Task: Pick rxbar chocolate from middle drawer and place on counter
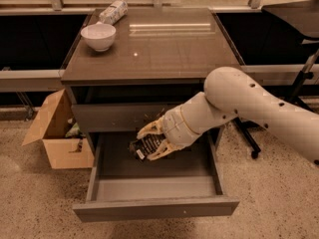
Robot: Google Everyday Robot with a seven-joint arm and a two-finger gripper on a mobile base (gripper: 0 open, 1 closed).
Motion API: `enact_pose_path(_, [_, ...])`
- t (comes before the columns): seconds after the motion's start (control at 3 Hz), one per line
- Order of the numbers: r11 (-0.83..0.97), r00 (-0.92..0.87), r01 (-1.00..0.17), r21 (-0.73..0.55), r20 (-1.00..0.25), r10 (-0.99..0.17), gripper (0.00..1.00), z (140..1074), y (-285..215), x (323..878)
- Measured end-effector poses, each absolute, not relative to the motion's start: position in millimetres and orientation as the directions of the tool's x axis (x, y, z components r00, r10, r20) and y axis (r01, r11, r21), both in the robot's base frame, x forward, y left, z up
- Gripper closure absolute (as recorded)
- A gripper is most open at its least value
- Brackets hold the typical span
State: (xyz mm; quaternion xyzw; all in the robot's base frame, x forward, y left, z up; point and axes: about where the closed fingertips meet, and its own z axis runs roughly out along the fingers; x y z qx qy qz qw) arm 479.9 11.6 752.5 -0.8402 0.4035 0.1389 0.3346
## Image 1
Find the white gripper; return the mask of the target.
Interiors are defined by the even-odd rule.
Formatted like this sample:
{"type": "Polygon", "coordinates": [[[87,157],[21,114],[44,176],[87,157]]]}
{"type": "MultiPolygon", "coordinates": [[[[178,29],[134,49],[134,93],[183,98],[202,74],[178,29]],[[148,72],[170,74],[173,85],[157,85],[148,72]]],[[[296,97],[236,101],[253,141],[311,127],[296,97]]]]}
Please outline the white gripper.
{"type": "Polygon", "coordinates": [[[147,156],[148,160],[154,161],[192,145],[201,136],[197,123],[198,118],[191,104],[182,104],[144,126],[138,132],[137,139],[149,134],[165,135],[166,139],[157,150],[147,156]]]}

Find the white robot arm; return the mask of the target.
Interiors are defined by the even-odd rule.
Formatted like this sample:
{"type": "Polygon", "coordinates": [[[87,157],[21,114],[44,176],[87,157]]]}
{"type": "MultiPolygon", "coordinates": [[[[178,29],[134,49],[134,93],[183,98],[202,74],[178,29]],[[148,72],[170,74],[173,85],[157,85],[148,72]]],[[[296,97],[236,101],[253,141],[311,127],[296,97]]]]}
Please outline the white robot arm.
{"type": "Polygon", "coordinates": [[[132,143],[134,154],[141,160],[162,158],[235,118],[257,123],[310,162],[318,162],[319,115],[272,96],[231,67],[210,72],[201,92],[144,126],[132,143]]]}

